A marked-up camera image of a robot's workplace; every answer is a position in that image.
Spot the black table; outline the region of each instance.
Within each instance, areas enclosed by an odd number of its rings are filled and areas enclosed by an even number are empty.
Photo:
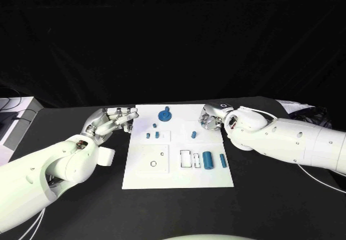
[[[224,101],[236,108],[243,105],[289,118],[273,99]],[[12,159],[78,134],[99,108],[41,110]],[[192,234],[238,235],[259,240],[346,239],[344,193],[318,183],[298,165],[240,150],[225,131],[223,137],[236,187],[123,190],[130,134],[116,131],[103,145],[116,149],[113,165],[97,166],[87,182],[47,208],[35,239],[162,240]],[[326,169],[306,169],[336,185]],[[18,239],[34,220],[3,233],[0,239]]]

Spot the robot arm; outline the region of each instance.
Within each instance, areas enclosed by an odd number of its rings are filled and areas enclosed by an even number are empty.
[[[113,131],[132,132],[136,108],[100,109],[81,134],[0,167],[0,233],[22,224],[91,176],[97,164],[110,166],[114,150],[100,147]],[[47,175],[54,176],[48,182]]]
[[[251,108],[241,106],[234,110],[231,105],[217,102],[204,106],[200,122],[213,131],[224,124],[228,138],[241,150],[256,150],[287,163],[346,174],[346,133],[269,115],[273,120]]]

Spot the dark background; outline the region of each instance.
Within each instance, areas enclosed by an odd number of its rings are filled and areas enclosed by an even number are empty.
[[[264,96],[328,107],[344,128],[344,3],[0,4],[0,85],[45,107]]]

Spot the black curtain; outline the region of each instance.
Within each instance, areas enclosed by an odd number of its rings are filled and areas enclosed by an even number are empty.
[[[339,110],[338,1],[0,4],[0,84],[47,107],[266,96]]]

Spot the blue object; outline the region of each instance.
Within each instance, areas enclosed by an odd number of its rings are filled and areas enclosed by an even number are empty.
[[[172,119],[171,108],[166,107],[163,111],[159,112],[159,119],[163,122],[168,122]]]
[[[204,152],[204,169],[211,170],[214,169],[214,159],[213,159],[213,153],[210,151]]]
[[[227,168],[228,165],[227,165],[227,161],[225,161],[225,156],[224,156],[224,154],[220,155],[220,158],[221,158],[223,167]]]

